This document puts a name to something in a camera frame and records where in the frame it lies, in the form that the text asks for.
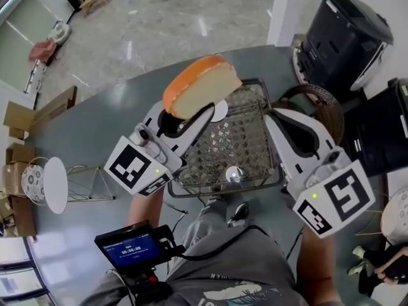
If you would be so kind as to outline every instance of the cardboard box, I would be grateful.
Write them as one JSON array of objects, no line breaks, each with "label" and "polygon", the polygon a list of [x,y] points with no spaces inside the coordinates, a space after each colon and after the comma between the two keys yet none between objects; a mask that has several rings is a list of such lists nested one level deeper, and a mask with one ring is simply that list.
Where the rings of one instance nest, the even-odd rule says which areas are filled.
[{"label": "cardboard box", "polygon": [[3,166],[3,192],[13,196],[24,197],[21,187],[21,175],[26,169],[28,163],[16,162]]},{"label": "cardboard box", "polygon": [[8,136],[9,137],[14,137],[19,140],[24,140],[24,130],[17,129],[17,128],[9,128],[8,129]]},{"label": "cardboard box", "polygon": [[34,122],[35,115],[35,110],[28,109],[25,106],[10,101],[7,104],[7,111],[4,116],[3,124],[10,128],[29,131]]},{"label": "cardboard box", "polygon": [[11,199],[6,194],[0,194],[0,219],[13,215]]},{"label": "cardboard box", "polygon": [[9,102],[3,122],[5,126],[10,127],[9,135],[20,138],[22,131],[33,133],[43,127],[48,121],[75,105],[76,91],[76,86],[70,87],[39,111]]},{"label": "cardboard box", "polygon": [[16,162],[30,163],[35,157],[35,148],[30,145],[13,143],[6,149],[6,164]]},{"label": "cardboard box", "polygon": [[4,237],[30,237],[36,235],[33,209],[28,198],[11,197],[13,214],[3,219]]}]

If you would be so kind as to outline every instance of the wire basket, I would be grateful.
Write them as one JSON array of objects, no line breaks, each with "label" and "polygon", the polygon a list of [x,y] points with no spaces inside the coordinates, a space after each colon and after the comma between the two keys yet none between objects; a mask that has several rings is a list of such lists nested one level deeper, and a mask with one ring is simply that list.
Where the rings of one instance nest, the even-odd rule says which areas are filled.
[{"label": "wire basket", "polygon": [[[173,197],[211,196],[264,188],[273,175],[272,153],[263,116],[270,109],[265,83],[260,79],[242,80],[242,86],[225,100],[228,114],[211,122],[184,158],[187,165],[175,174],[175,182],[189,194]],[[229,182],[226,170],[239,167],[239,182]]]}]

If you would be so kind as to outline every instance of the orange crust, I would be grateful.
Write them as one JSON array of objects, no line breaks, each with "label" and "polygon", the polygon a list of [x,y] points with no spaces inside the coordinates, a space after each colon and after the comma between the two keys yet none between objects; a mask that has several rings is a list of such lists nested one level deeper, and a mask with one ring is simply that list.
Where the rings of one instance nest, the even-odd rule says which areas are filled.
[{"label": "orange crust", "polygon": [[203,73],[221,63],[228,63],[231,68],[233,67],[232,64],[221,55],[208,55],[194,61],[167,86],[163,94],[164,109],[172,114],[171,105],[177,96],[194,83]]}]

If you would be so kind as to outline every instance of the white pillar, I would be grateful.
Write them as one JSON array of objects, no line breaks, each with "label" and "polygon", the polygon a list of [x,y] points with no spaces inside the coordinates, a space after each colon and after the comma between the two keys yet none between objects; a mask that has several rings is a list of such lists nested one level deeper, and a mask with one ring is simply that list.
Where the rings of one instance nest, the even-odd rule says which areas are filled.
[{"label": "white pillar", "polygon": [[288,47],[296,34],[296,25],[302,13],[303,0],[273,0],[267,44]]}]

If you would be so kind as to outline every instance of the camera screen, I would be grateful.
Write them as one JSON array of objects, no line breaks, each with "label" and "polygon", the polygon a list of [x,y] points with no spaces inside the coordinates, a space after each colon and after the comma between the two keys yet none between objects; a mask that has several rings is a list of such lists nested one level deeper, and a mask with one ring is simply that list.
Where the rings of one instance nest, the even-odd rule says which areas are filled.
[{"label": "camera screen", "polygon": [[156,258],[161,254],[148,233],[112,245],[103,246],[103,248],[112,258],[115,266],[139,263],[147,259]]}]

